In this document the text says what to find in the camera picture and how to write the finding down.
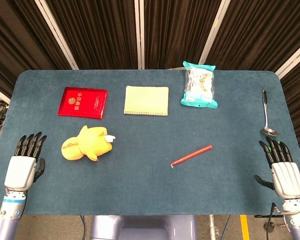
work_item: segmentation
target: snack bag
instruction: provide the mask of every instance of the snack bag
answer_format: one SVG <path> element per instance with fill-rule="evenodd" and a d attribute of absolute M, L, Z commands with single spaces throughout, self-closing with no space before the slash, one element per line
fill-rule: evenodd
<path fill-rule="evenodd" d="M 216 109 L 214 70 L 216 66 L 198 65 L 184 61 L 186 69 L 184 95 L 181 104 L 197 108 Z"/>

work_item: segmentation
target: robotic hand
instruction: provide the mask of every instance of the robotic hand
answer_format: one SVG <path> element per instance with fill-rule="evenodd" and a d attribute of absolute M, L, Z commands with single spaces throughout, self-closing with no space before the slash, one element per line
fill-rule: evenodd
<path fill-rule="evenodd" d="M 41 132 L 35 136 L 26 135 L 18 141 L 14 156 L 11 158 L 5 176 L 5 196 L 0 209 L 0 240 L 13 240 L 23 215 L 28 189 L 45 171 L 45 159 L 39 160 L 41 148 L 47 136 L 41 139 Z"/>
<path fill-rule="evenodd" d="M 281 141 L 266 137 L 269 146 L 259 141 L 272 172 L 273 183 L 255 175 L 255 180 L 284 199 L 284 221 L 294 240 L 300 240 L 300 172 L 288 147 Z"/>

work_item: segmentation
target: yellow notepad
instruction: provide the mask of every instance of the yellow notepad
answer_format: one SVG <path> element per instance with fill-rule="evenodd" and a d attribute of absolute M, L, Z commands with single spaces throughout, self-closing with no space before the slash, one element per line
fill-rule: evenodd
<path fill-rule="evenodd" d="M 168 115 L 168 87 L 126 86 L 124 114 Z"/>

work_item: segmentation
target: red book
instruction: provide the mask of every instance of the red book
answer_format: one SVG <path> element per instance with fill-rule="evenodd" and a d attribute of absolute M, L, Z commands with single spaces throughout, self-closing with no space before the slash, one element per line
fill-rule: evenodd
<path fill-rule="evenodd" d="M 104 89 L 66 87 L 58 115 L 102 119 L 108 91 Z"/>

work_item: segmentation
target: table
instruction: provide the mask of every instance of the table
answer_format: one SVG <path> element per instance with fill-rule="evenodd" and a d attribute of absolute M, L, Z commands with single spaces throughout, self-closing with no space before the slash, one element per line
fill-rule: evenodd
<path fill-rule="evenodd" d="M 271 172 L 262 88 L 269 126 L 280 133 L 300 169 L 300 150 L 278 77 L 269 71 L 215 71 L 217 109 L 183 106 L 183 70 L 28 70 L 15 85 L 0 139 L 0 206 L 19 138 L 42 131 L 44 174 L 28 192 L 26 214 L 268 214 L 282 200 L 260 186 Z M 169 87 L 168 116 L 125 115 L 126 86 Z M 58 116 L 65 87 L 108 90 L 104 118 Z M 82 126 L 116 136 L 111 152 L 92 162 L 65 160 L 62 143 Z M 207 145 L 213 149 L 174 169 L 170 163 Z"/>

